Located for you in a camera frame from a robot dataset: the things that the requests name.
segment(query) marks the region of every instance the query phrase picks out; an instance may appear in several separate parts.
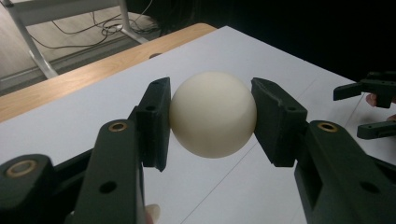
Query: wooden table edge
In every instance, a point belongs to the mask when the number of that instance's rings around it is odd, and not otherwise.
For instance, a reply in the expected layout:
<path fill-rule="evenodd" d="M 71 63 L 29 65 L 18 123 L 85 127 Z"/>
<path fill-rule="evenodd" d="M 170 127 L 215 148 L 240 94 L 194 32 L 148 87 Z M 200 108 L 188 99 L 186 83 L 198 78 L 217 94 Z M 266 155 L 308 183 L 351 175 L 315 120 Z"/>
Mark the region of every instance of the wooden table edge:
<path fill-rule="evenodd" d="M 0 97 L 0 122 L 17 117 L 29 110 L 142 63 L 154 53 L 164 53 L 175 49 L 215 30 L 216 28 L 208 24 L 197 23 L 58 77 L 2 96 Z"/>

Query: gray floor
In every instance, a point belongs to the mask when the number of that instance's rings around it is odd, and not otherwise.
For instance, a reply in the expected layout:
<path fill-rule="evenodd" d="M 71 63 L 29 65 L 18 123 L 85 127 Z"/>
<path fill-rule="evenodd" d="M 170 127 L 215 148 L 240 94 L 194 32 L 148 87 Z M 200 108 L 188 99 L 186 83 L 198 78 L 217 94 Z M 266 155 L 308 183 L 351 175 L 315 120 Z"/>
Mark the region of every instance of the gray floor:
<path fill-rule="evenodd" d="M 112 7 L 96 11 L 94 17 L 97 22 L 100 22 L 119 14 L 120 9 Z M 130 19 L 137 19 L 138 27 L 142 29 L 151 27 L 152 23 L 154 23 L 150 18 L 139 17 L 139 15 L 134 13 L 130 13 Z M 31 59 L 28 47 L 14 25 L 13 20 L 3 7 L 0 7 L 0 22 L 2 24 L 0 26 L 0 95 L 5 95 L 46 80 Z M 115 23 L 120 23 L 120 21 L 111 21 L 106 25 Z M 94 25 L 92 13 L 58 20 L 56 24 L 69 33 Z M 28 31 L 37 40 L 50 47 L 93 45 L 105 38 L 100 27 L 94 27 L 75 35 L 66 35 L 52 22 L 29 26 Z M 152 40 L 157 38 L 158 35 L 159 32 L 154 32 L 142 36 Z M 37 44 L 39 50 L 58 74 L 63 74 L 136 45 L 138 45 L 136 41 L 121 32 L 109 35 L 103 43 L 90 48 L 48 49 Z"/>

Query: white metal frame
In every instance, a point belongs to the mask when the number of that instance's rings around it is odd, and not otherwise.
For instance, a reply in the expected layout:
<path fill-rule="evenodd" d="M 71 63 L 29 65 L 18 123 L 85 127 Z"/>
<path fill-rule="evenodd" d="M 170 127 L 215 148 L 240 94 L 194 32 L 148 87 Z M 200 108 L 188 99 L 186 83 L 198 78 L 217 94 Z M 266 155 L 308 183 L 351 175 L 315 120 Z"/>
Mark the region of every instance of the white metal frame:
<path fill-rule="evenodd" d="M 120 7 L 122 32 L 137 42 L 148 42 L 146 38 L 135 33 L 129 23 L 125 0 L 0 0 L 6 8 L 15 25 L 18 27 L 24 41 L 29 47 L 29 53 L 40 70 L 47 78 L 57 77 L 57 72 L 43 57 L 26 27 L 46 21 L 59 20 L 66 17 L 93 12 L 108 7 Z"/>

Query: white ball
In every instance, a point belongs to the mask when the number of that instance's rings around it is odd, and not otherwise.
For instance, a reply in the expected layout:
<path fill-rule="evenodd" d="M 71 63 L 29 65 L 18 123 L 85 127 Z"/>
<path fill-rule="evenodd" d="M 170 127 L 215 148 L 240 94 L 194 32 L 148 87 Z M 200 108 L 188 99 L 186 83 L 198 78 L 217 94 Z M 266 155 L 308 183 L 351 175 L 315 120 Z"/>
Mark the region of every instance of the white ball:
<path fill-rule="evenodd" d="M 253 95 L 238 78 L 207 72 L 187 79 L 172 98 L 169 121 L 178 142 L 205 158 L 221 158 L 243 147 L 254 132 Z"/>

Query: brass insert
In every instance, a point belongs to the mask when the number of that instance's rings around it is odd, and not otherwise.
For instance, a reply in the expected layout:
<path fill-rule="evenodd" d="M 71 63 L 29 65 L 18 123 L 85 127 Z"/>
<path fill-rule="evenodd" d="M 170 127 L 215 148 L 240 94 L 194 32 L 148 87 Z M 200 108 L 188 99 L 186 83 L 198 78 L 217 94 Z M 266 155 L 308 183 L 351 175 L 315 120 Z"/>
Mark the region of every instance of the brass insert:
<path fill-rule="evenodd" d="M 11 178 L 20 177 L 23 175 L 27 175 L 32 172 L 37 167 L 37 162 L 28 160 L 28 161 L 19 161 L 13 164 L 11 167 L 7 169 L 7 176 Z"/>
<path fill-rule="evenodd" d="M 108 129 L 113 132 L 122 132 L 124 131 L 126 128 L 128 127 L 128 125 L 124 122 L 116 122 L 110 125 L 110 127 L 108 127 Z"/>
<path fill-rule="evenodd" d="M 328 133 L 336 133 L 338 132 L 338 128 L 331 124 L 331 123 L 327 123 L 327 122 L 321 122 L 318 124 L 318 127 Z"/>

